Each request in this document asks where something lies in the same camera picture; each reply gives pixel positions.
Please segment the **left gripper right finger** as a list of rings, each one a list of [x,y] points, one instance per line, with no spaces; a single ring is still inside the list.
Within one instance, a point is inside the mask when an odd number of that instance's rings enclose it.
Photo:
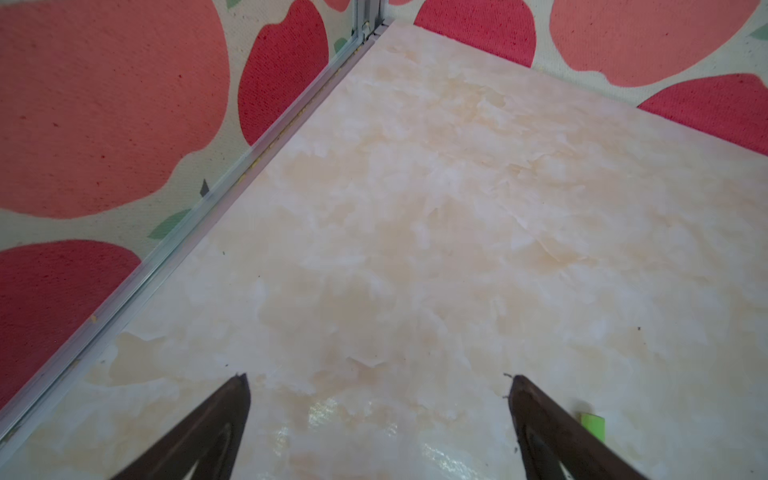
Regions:
[[[528,479],[644,478],[527,377],[512,377],[507,402]]]

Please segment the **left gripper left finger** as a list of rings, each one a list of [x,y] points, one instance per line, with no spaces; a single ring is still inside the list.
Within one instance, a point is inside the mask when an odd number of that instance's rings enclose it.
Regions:
[[[251,405],[248,378],[228,379],[116,479],[228,479]]]

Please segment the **white pen light green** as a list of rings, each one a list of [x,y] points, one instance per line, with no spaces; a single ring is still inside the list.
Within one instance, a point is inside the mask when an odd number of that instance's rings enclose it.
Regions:
[[[596,437],[599,441],[604,442],[606,439],[606,421],[603,417],[581,412],[579,414],[579,421],[582,427],[584,427],[589,433]]]

